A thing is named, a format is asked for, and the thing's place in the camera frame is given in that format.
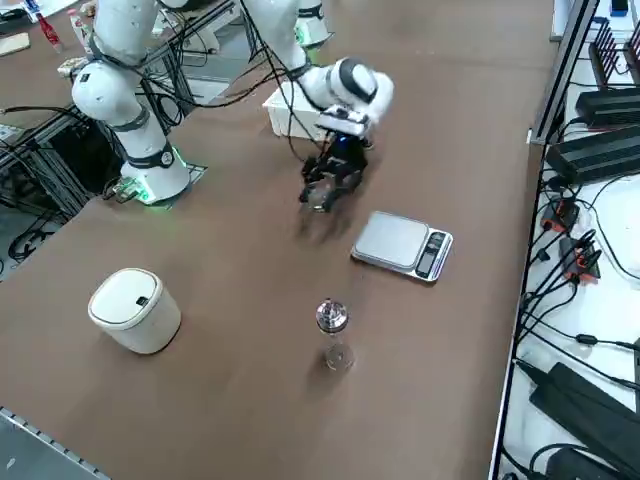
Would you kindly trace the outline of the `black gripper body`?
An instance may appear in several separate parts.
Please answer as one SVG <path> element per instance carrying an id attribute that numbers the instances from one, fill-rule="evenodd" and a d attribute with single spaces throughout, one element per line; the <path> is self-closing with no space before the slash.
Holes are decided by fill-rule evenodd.
<path id="1" fill-rule="evenodd" d="M 363 172 L 368 166 L 366 152 L 373 146 L 367 137 L 335 133 L 320 156 L 321 169 L 333 175 Z"/>

